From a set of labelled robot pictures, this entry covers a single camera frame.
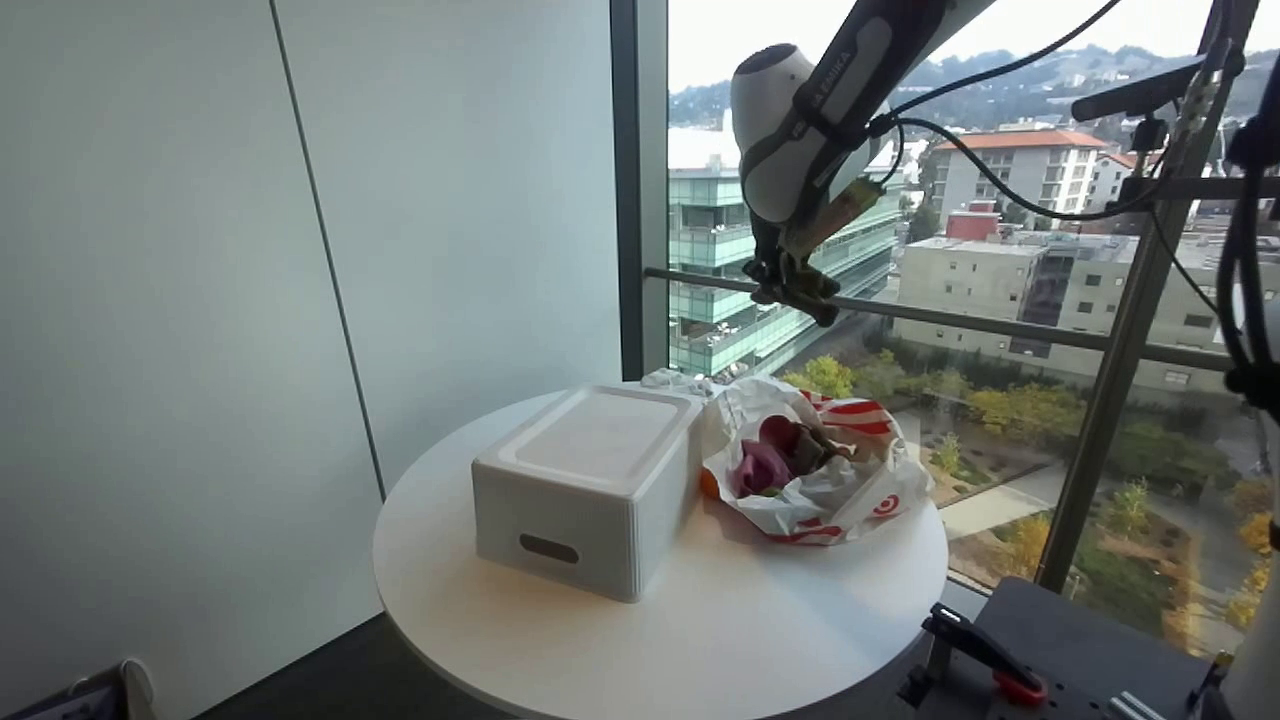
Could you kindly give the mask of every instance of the white box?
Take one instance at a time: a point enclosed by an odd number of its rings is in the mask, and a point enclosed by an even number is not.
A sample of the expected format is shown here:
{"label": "white box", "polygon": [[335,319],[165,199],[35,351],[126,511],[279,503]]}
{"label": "white box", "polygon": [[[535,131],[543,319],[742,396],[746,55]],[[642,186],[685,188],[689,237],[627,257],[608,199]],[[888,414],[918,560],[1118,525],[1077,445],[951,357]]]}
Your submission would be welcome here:
{"label": "white box", "polygon": [[565,396],[477,458],[477,547],[488,560],[639,602],[696,488],[704,400],[633,384]]}

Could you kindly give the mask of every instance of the plastic bag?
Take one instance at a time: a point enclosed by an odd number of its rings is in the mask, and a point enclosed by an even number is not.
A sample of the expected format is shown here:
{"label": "plastic bag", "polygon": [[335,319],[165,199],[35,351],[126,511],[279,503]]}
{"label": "plastic bag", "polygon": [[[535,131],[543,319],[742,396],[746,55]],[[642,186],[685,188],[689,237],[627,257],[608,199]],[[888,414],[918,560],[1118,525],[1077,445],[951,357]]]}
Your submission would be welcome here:
{"label": "plastic bag", "polygon": [[740,379],[707,400],[701,428],[714,495],[786,545],[891,541],[932,480],[901,425],[865,396],[804,396]]}

